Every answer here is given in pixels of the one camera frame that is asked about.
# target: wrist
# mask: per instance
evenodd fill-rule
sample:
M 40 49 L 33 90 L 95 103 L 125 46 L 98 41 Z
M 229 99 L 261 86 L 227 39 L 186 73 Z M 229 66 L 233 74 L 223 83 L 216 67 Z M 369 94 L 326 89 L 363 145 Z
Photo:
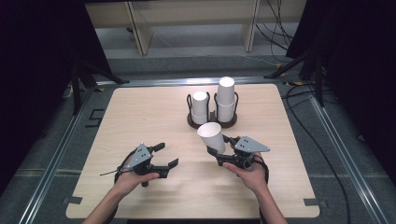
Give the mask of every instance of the wrist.
M 270 190 L 267 185 L 260 185 L 252 190 L 256 197 L 261 197 L 270 194 Z
M 117 188 L 117 185 L 113 186 L 113 188 L 110 189 L 108 194 L 111 196 L 111 198 L 118 201 L 121 201 L 126 195 L 128 195 L 128 193 L 119 190 Z

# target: finger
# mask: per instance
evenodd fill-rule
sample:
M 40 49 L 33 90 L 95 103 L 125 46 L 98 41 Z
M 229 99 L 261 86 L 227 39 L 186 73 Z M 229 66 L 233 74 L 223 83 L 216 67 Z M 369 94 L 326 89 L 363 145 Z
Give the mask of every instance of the finger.
M 254 155 L 262 158 L 262 154 L 260 152 L 256 152 Z
M 239 176 L 241 176 L 241 174 L 244 173 L 244 170 L 242 170 L 241 168 L 235 166 L 234 164 L 230 164 L 228 162 L 224 162 L 222 164 L 222 166 L 224 166 L 227 170 L 229 170 Z
M 148 181 L 156 179 L 158 177 L 160 177 L 160 175 L 157 174 L 157 173 L 149 173 L 149 174 L 146 174 L 146 175 L 140 175 L 139 176 L 139 182 L 148 182 Z

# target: forearm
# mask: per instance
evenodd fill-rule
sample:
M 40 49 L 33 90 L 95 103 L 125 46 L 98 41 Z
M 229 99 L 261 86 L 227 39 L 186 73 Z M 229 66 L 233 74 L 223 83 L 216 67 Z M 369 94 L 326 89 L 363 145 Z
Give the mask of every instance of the forearm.
M 280 212 L 270 190 L 268 188 L 261 188 L 253 191 L 262 211 L 262 215 L 268 224 L 272 223 L 288 223 Z
M 116 209 L 123 197 L 124 195 L 118 193 L 114 188 L 112 188 L 83 223 L 104 223 Z

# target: black curtain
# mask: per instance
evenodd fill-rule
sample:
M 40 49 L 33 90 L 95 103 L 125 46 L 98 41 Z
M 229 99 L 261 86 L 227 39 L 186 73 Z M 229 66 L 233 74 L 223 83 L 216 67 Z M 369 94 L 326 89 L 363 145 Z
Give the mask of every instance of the black curtain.
M 80 2 L 0 1 L 0 30 L 3 192 L 62 101 L 74 62 L 111 70 Z
M 309 50 L 318 30 L 326 29 L 323 21 L 334 6 L 344 11 L 332 18 L 334 32 L 325 36 L 322 46 L 326 84 L 396 184 L 396 91 L 391 69 L 396 62 L 396 2 L 308 0 L 287 56 L 296 58 Z

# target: cable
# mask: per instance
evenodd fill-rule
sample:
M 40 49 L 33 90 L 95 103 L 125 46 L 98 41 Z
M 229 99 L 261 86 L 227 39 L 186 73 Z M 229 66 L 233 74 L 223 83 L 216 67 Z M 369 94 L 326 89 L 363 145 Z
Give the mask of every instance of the cable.
M 288 90 L 287 94 L 286 94 L 286 103 L 290 109 L 291 114 L 296 118 L 297 122 L 301 125 L 301 127 L 305 130 L 305 132 L 309 135 L 309 137 L 312 139 L 312 141 L 315 143 L 315 145 L 318 147 L 320 153 L 322 154 L 323 158 L 325 159 L 325 161 L 327 162 L 327 164 L 329 165 L 329 168 L 332 170 L 332 173 L 334 175 L 334 177 L 336 178 L 338 184 L 340 185 L 341 191 L 343 191 L 343 195 L 346 201 L 346 221 L 349 224 L 350 223 L 350 209 L 349 209 L 349 200 L 347 197 L 347 192 L 344 188 L 343 183 L 341 182 L 338 174 L 335 172 L 334 168 L 332 167 L 332 164 L 330 163 L 329 159 L 327 158 L 323 148 L 320 146 L 320 144 L 318 143 L 318 141 L 314 138 L 314 136 L 312 135 L 311 132 L 309 132 L 305 126 L 303 125 L 303 123 L 298 119 L 297 115 L 295 114 L 292 106 L 290 106 L 290 102 L 289 102 L 289 98 L 290 98 L 290 93 L 292 92 L 292 90 L 294 90 L 297 87 L 302 87 L 304 85 L 300 85 L 300 86 L 294 86 L 292 87 L 290 90 Z
M 260 33 L 262 33 L 262 35 L 271 43 L 271 44 L 276 44 L 278 47 L 282 48 L 283 50 L 288 50 L 287 48 L 283 47 L 282 45 L 278 44 L 277 42 L 275 42 L 274 39 L 271 39 L 270 37 L 268 37 L 259 27 L 258 24 L 256 24 L 256 28 L 260 31 Z
M 305 93 L 314 93 L 314 92 L 315 91 L 300 91 L 298 93 L 294 93 L 293 95 L 282 96 L 281 99 L 284 100 L 284 99 L 286 99 L 288 97 L 291 97 L 291 96 L 298 96 L 298 95 L 303 95 Z
M 305 102 L 309 101 L 311 98 L 312 98 L 312 96 L 309 97 L 309 98 L 307 98 L 307 99 L 304 99 L 303 101 L 301 101 L 301 102 L 299 102 L 299 103 L 297 103 L 297 104 L 295 104 L 295 105 L 293 105 L 292 107 L 286 108 L 286 110 L 293 109 L 293 108 L 296 107 L 297 105 L 300 105 L 300 104 L 302 104 L 302 103 L 305 103 Z
M 274 8 L 271 5 L 269 0 L 267 0 L 267 3 L 268 3 L 268 6 L 271 8 L 271 10 L 272 10 L 272 12 L 274 14 L 274 17 L 276 19 L 276 27 L 279 26 L 279 28 L 282 31 L 282 34 L 283 34 L 284 37 L 289 36 L 288 33 L 285 31 L 285 29 L 282 26 L 282 21 L 281 21 L 281 17 L 280 17 L 280 9 L 281 9 L 281 6 L 282 6 L 282 1 L 281 0 L 277 0 L 277 14 L 275 13 Z
M 268 28 L 267 25 L 265 25 L 265 23 L 263 23 L 262 25 L 264 26 L 264 28 L 265 28 L 267 31 L 271 32 L 271 34 L 275 34 L 275 35 L 286 35 L 286 36 L 288 36 L 288 37 L 290 37 L 290 38 L 293 38 L 292 35 L 289 35 L 289 34 L 280 34 L 280 33 L 277 33 L 277 32 L 275 32 L 275 31 L 273 31 L 273 30 L 270 30 L 270 28 Z
M 251 57 L 248 57 L 248 56 L 242 56 L 242 55 L 237 55 L 237 56 L 240 56 L 240 57 L 242 57 L 242 58 L 246 58 L 246 59 L 250 59 L 250 60 L 253 60 L 253 61 L 258 61 L 258 62 L 268 63 L 268 64 L 270 64 L 270 65 L 272 65 L 272 66 L 277 66 L 277 64 L 275 64 L 275 63 L 270 63 L 270 62 L 267 62 L 267 61 L 265 61 L 265 60 L 263 60 L 263 59 L 255 59 L 255 58 L 251 58 Z

